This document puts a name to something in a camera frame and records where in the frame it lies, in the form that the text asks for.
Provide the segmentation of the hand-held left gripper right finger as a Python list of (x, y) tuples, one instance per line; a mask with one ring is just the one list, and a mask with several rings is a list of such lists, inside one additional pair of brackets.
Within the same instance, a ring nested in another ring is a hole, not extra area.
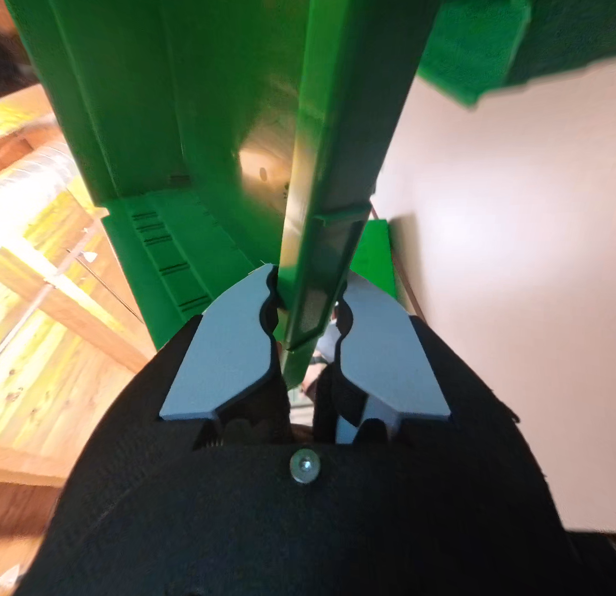
[(367, 421), (392, 440), (405, 421), (450, 419), (410, 315), (391, 295), (350, 271), (336, 326), (336, 443), (353, 443)]

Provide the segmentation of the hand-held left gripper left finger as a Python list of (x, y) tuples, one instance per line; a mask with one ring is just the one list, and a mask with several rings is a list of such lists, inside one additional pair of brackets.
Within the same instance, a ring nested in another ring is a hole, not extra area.
[(219, 419), (280, 371), (277, 275), (276, 265), (264, 264), (204, 311), (159, 411), (162, 420)]

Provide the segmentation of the green plastic bin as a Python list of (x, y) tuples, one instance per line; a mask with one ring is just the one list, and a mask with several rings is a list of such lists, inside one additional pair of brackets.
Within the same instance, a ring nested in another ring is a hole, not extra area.
[(615, 0), (4, 0), (157, 347), (263, 263), (301, 382), (419, 75), (615, 57)]

